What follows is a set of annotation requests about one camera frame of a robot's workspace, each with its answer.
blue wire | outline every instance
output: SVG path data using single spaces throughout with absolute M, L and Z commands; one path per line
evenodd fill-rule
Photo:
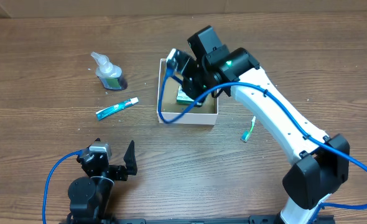
M 179 84 L 182 85 L 182 80 L 180 80 L 178 77 L 176 77 L 175 75 L 171 76 L 171 78 L 173 78 L 175 81 L 177 81 Z
M 67 154 L 66 156 L 63 156 L 51 169 L 51 171 L 48 174 L 47 181 L 45 182 L 45 189 L 44 189 L 44 199 L 42 201 L 42 223 L 47 224 L 47 220 L 45 219 L 45 206 L 47 205 L 47 194 L 48 194 L 48 185 L 51 180 L 51 176 L 55 169 L 59 166 L 61 162 L 63 162 L 65 159 L 69 158 L 70 156 L 78 155 L 80 156 L 82 154 L 82 150 L 75 151 L 72 153 Z
M 170 124 L 170 123 L 174 123 L 176 122 L 178 119 L 180 119 L 183 115 L 185 115 L 185 113 L 188 113 L 194 106 L 196 103 L 198 103 L 200 100 L 204 99 L 208 94 L 210 94 L 211 92 L 220 89 L 220 88 L 226 88 L 229 86 L 246 86 L 246 87 L 250 87 L 253 88 L 255 90 L 258 90 L 260 92 L 263 92 L 265 95 L 267 95 L 268 97 L 270 97 L 271 100 L 273 100 L 280 108 L 281 110 L 286 114 L 286 116 L 291 120 L 291 122 L 294 124 L 294 126 L 305 136 L 308 137 L 309 141 L 315 143 L 316 145 L 322 147 L 323 149 L 332 152 L 338 156 L 341 156 L 342 158 L 354 163 L 355 165 L 357 165 L 358 167 L 362 168 L 364 171 L 367 172 L 367 166 L 364 165 L 363 163 L 361 163 L 360 161 L 356 160 L 355 158 L 337 150 L 334 149 L 333 147 L 330 147 L 316 139 L 314 139 L 313 137 L 311 137 L 304 129 L 301 128 L 300 124 L 295 120 L 295 118 L 290 114 L 289 110 L 271 93 L 268 91 L 265 91 L 265 89 L 261 88 L 260 86 L 254 85 L 254 84 L 250 84 L 250 83 L 239 83 L 239 82 L 230 82 L 230 83 L 224 83 L 221 85 L 217 85 L 214 86 L 213 88 L 207 90 L 206 92 L 204 92 L 203 94 L 201 94 L 198 98 L 196 98 L 183 112 L 181 112 L 178 116 L 176 116 L 174 119 L 171 120 L 166 120 L 164 119 L 162 113 L 161 113 L 161 103 L 162 103 L 162 99 L 163 99 L 163 94 L 164 94 L 164 87 L 165 87 L 165 81 L 168 79 L 168 75 L 170 75 L 171 73 L 173 73 L 174 71 L 172 70 L 167 70 L 166 71 L 166 76 L 164 77 L 164 81 L 162 84 L 162 88 L 161 88 L 161 93 L 160 93 L 160 97 L 159 97 L 159 106 L 157 108 L 157 111 L 159 112 L 159 116 L 160 119 L 166 123 L 166 124 Z M 354 210 L 364 210 L 367 209 L 367 203 L 363 204 L 363 205 L 342 205 L 342 204 L 337 204 L 337 203 L 321 203 L 317 209 L 315 210 L 315 213 L 312 215 L 312 218 L 309 220 L 310 223 L 312 223 L 316 217 L 318 212 L 320 211 L 321 208 L 324 208 L 326 206 L 329 207 L 336 207 L 336 208 L 345 208 L 345 209 L 354 209 Z

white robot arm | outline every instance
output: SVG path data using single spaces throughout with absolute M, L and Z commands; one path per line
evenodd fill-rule
M 340 134 L 330 138 L 325 131 L 304 118 L 278 92 L 259 62 L 249 52 L 242 48 L 229 52 L 212 27 L 208 26 L 197 32 L 188 42 L 197 59 L 183 51 L 172 49 L 167 57 L 168 74 L 165 77 L 171 77 L 174 71 L 180 73 L 183 76 L 180 82 L 183 91 L 197 100 L 204 100 L 207 93 L 220 87 L 216 96 L 211 94 L 213 97 L 218 97 L 224 91 L 254 113 L 283 148 L 292 166 L 282 181 L 289 199 L 278 214 L 275 224 L 308 223 L 318 206 L 348 179 L 349 166 L 347 160 L 321 150 L 320 145 L 310 141 L 310 138 L 347 155 L 350 152 L 348 142 Z M 249 85 L 240 85 L 241 83 L 250 83 L 255 89 L 249 88 Z M 304 132 L 299 131 L 287 112 Z M 165 123 L 174 122 L 160 118 Z
M 256 70 L 252 68 L 239 76 L 243 83 L 259 85 L 268 89 L 291 113 L 291 115 L 302 125 L 307 133 L 315 139 L 324 142 L 323 138 L 328 136 L 325 131 L 317 128 L 305 117 L 303 117 L 275 88 L 268 79 L 266 72 L 261 67 Z M 252 111 L 264 127 L 273 135 L 274 139 L 284 150 L 287 160 L 291 165 L 301 160 L 303 151 L 312 153 L 318 146 L 303 139 L 302 133 L 288 119 L 287 115 L 270 98 L 264 97 L 263 93 L 245 86 L 232 86 L 232 97 Z M 319 200 L 318 204 L 324 202 L 330 194 Z M 299 207 L 291 198 L 288 199 L 280 216 L 286 224 L 307 223 L 314 214 L 316 207 L 308 210 Z

clear plastic bottle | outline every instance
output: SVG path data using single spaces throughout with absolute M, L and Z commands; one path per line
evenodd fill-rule
M 106 55 L 101 55 L 95 52 L 91 56 L 99 65 L 96 68 L 96 76 L 101 80 L 103 87 L 108 90 L 120 91 L 128 87 L 126 79 L 123 77 L 123 71 L 117 65 L 110 63 Z

small green box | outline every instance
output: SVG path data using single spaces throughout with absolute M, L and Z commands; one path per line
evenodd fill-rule
M 193 103 L 193 100 L 184 93 L 181 86 L 178 88 L 177 103 L 180 105 L 189 105 Z M 197 103 L 195 106 L 201 107 L 203 103 Z

small green object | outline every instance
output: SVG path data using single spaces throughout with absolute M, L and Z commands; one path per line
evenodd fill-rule
M 252 133 L 255 125 L 256 125 L 256 117 L 254 116 L 252 118 L 252 120 L 251 120 L 251 128 L 250 128 L 250 131 L 245 131 L 243 133 L 243 135 L 241 136 L 240 140 L 242 140 L 244 143 L 246 143 L 248 141 L 248 139 L 250 138 L 251 133 Z
M 193 103 L 193 100 L 185 94 L 181 86 L 178 88 L 177 103 L 180 105 L 189 105 Z M 197 103 L 195 106 L 201 107 L 202 105 L 203 103 Z

